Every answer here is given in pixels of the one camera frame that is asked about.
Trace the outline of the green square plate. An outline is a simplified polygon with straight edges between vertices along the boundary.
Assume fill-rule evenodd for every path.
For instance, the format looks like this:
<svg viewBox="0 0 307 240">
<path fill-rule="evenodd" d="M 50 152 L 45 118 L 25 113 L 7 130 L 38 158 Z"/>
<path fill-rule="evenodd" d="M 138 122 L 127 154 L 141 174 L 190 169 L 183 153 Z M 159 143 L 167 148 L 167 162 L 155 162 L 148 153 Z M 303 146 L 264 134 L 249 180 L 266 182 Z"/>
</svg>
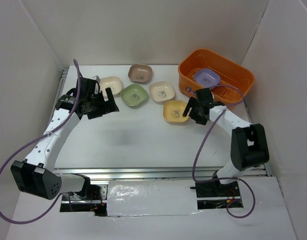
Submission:
<svg viewBox="0 0 307 240">
<path fill-rule="evenodd" d="M 120 97 L 128 107 L 134 108 L 144 103 L 149 95 L 141 85 L 131 84 L 121 90 Z"/>
</svg>

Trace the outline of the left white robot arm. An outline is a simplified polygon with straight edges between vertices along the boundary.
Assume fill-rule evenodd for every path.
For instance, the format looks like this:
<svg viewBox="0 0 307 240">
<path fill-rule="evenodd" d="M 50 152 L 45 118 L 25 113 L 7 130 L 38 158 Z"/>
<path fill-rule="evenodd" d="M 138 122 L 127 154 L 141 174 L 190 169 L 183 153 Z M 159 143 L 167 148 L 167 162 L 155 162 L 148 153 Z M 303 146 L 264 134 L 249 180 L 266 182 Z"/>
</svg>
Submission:
<svg viewBox="0 0 307 240">
<path fill-rule="evenodd" d="M 118 111 L 111 88 L 101 88 L 96 80 L 82 77 L 75 88 L 57 100 L 45 137 L 23 161 L 12 163 L 10 170 L 18 189 L 48 200 L 59 193 L 75 193 L 82 200 L 88 199 L 96 189 L 90 178 L 78 173 L 54 174 L 57 158 L 83 116 L 91 120 Z"/>
</svg>

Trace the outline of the purple square plate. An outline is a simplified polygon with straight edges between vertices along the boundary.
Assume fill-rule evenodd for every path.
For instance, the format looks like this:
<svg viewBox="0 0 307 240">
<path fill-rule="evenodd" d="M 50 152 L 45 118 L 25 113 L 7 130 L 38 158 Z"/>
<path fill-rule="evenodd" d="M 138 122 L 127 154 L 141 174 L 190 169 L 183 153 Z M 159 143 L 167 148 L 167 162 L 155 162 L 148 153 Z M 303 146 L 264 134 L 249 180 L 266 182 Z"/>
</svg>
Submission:
<svg viewBox="0 0 307 240">
<path fill-rule="evenodd" d="M 215 71 L 209 68 L 202 68 L 198 70 L 193 75 L 193 79 L 204 88 L 212 88 L 221 82 L 221 77 Z"/>
</svg>

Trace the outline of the yellow square plate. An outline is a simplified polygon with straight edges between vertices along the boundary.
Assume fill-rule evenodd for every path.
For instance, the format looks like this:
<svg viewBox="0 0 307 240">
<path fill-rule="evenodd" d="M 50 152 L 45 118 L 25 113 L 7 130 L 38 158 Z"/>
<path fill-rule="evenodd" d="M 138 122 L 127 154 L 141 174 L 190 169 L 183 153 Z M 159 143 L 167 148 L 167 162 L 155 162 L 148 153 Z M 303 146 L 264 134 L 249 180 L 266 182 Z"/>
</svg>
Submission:
<svg viewBox="0 0 307 240">
<path fill-rule="evenodd" d="M 169 123 L 185 123 L 189 117 L 183 116 L 187 104 L 181 100 L 168 100 L 163 105 L 163 117 Z"/>
</svg>

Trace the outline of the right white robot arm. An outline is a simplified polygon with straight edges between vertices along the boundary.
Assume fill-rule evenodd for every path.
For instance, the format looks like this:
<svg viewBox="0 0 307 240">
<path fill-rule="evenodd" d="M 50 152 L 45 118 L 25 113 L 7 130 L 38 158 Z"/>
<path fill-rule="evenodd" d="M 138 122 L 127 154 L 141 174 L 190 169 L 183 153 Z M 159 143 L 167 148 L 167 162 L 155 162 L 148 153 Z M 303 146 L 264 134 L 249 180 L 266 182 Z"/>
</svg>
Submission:
<svg viewBox="0 0 307 240">
<path fill-rule="evenodd" d="M 270 159 L 265 128 L 260 123 L 252 124 L 234 114 L 230 107 L 215 101 L 209 88 L 199 89 L 195 97 L 190 97 L 184 109 L 183 116 L 190 117 L 196 124 L 206 125 L 211 122 L 195 155 L 191 176 L 196 183 L 202 180 L 196 178 L 196 167 L 201 151 L 215 126 L 221 127 L 231 138 L 230 155 L 225 166 L 216 171 L 212 179 L 211 190 L 217 196 L 224 195 L 229 184 L 238 182 L 243 174 L 259 165 L 267 163 Z"/>
</svg>

